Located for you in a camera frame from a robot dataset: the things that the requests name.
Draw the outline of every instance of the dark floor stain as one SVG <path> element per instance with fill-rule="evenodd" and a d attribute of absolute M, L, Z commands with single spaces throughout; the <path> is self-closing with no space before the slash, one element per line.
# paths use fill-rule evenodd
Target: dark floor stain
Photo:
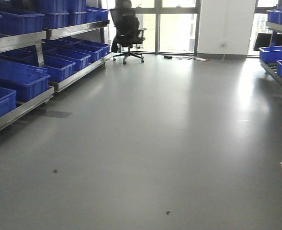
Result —
<path fill-rule="evenodd" d="M 54 118 L 63 118 L 66 119 L 73 113 L 62 112 L 62 111 L 54 111 L 54 110 L 44 110 L 44 109 L 35 109 L 31 112 L 31 115 L 35 116 L 47 116 Z"/>

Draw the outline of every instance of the chair backrest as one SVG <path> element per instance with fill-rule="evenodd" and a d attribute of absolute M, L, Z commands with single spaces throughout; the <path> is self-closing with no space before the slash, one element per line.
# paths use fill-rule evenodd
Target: chair backrest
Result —
<path fill-rule="evenodd" d="M 136 39 L 139 35 L 140 22 L 131 8 L 110 9 L 111 17 L 119 35 L 126 35 Z"/>
<path fill-rule="evenodd" d="M 115 1 L 115 8 L 131 8 L 132 4 L 130 0 L 116 0 Z"/>
<path fill-rule="evenodd" d="M 111 17 L 113 20 L 114 25 L 123 20 L 123 17 L 126 16 L 134 16 L 135 17 L 135 10 L 132 8 L 115 8 L 110 9 Z"/>

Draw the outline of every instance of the white wall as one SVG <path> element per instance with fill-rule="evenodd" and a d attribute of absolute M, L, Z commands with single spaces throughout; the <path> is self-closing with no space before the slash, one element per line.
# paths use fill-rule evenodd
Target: white wall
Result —
<path fill-rule="evenodd" d="M 198 53 L 247 55 L 255 4 L 256 0 L 202 0 Z"/>

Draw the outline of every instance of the black monitor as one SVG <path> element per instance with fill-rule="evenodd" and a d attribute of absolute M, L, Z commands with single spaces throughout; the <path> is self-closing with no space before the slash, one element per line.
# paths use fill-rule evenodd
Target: black monitor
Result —
<path fill-rule="evenodd" d="M 271 36 L 272 34 L 258 33 L 254 51 L 259 51 L 260 47 L 269 47 L 271 44 Z M 277 34 L 276 46 L 282 46 L 282 34 Z"/>

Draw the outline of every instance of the chair armrest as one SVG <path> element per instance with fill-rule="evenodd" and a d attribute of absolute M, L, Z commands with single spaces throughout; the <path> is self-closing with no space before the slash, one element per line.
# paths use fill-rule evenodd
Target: chair armrest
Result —
<path fill-rule="evenodd" d="M 139 29 L 139 31 L 141 32 L 141 38 L 143 39 L 144 37 L 144 31 L 147 30 L 147 28 L 142 28 L 142 29 Z"/>

